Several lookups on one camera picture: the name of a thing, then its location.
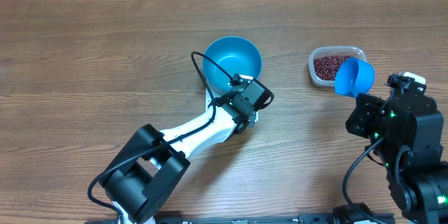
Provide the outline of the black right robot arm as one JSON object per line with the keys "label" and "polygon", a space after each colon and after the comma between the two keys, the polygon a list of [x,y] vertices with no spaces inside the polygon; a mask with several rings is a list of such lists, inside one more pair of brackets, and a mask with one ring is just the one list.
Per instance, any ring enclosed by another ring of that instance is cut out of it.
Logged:
{"label": "black right robot arm", "polygon": [[444,117],[426,85],[410,73],[392,73],[383,100],[359,94],[346,121],[350,134],[370,140],[386,169],[388,189],[412,223],[447,222],[447,162],[442,160]]}

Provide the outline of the blue measuring scoop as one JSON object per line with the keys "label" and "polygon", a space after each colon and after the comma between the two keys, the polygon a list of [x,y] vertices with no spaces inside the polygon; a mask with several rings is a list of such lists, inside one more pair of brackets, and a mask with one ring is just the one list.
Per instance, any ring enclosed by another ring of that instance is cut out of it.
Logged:
{"label": "blue measuring scoop", "polygon": [[339,68],[335,77],[334,89],[338,95],[357,98],[366,94],[375,80],[374,68],[367,62],[351,57]]}

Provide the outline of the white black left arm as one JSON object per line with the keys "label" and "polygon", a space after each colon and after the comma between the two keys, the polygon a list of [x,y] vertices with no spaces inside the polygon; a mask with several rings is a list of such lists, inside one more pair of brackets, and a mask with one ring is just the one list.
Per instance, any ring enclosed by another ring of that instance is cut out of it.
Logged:
{"label": "white black left arm", "polygon": [[114,157],[99,179],[100,186],[118,210],[119,223],[149,223],[167,201],[190,166],[193,157],[258,120],[274,95],[248,76],[231,90],[206,91],[206,111],[171,129],[139,128]]}

